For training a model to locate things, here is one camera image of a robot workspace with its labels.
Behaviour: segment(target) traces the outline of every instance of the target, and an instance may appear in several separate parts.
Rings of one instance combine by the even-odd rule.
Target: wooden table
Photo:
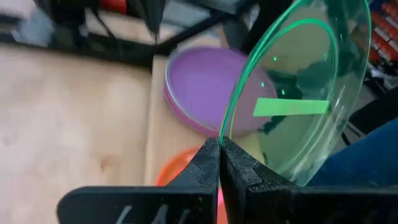
[[[1,0],[0,9],[28,15],[34,5]],[[119,36],[153,41],[140,22],[104,20]],[[189,45],[218,42],[200,37]],[[158,87],[166,61],[157,58],[151,76],[120,63],[0,45],[0,223],[57,223],[57,202],[68,191],[153,185],[160,166],[202,144],[165,106]],[[164,125],[178,137],[159,134]],[[159,147],[158,138],[170,142]]]

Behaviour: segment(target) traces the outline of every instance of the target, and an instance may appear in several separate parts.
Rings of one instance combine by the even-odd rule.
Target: black cable
[[[91,11],[93,12],[94,16],[97,18],[98,22],[104,27],[104,29],[105,29],[106,33],[108,34],[109,38],[111,38],[114,41],[114,43],[116,45],[116,48],[119,50],[120,58],[124,58],[123,49],[122,49],[122,46],[120,44],[120,41],[115,37],[115,35],[111,32],[109,27],[100,18],[100,15],[98,14],[98,9],[95,8],[95,7],[92,7]]]
[[[343,141],[344,141],[344,143],[346,144],[346,146],[351,145],[350,141],[349,141],[348,138],[347,138],[346,133],[342,132],[341,138],[343,139]]]

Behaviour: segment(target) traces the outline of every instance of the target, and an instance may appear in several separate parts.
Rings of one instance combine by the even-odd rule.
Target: green petri dish
[[[305,185],[332,153],[352,113],[369,57],[370,21],[365,0],[295,1],[250,53],[231,94],[220,143],[227,136]],[[239,106],[252,94],[251,80],[258,80],[254,69],[263,69],[272,82],[255,85],[273,86],[277,98],[258,96],[252,106]],[[270,120],[232,138],[234,123],[249,116]]]

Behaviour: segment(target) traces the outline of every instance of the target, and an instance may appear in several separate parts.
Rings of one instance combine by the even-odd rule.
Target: blue fabric
[[[309,186],[398,184],[398,119],[330,156]]]

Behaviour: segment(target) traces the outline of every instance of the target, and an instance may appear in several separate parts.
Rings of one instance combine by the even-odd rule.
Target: green paper strip
[[[300,114],[323,114],[329,106],[327,100],[286,100],[258,98],[253,112],[254,117],[288,116]]]

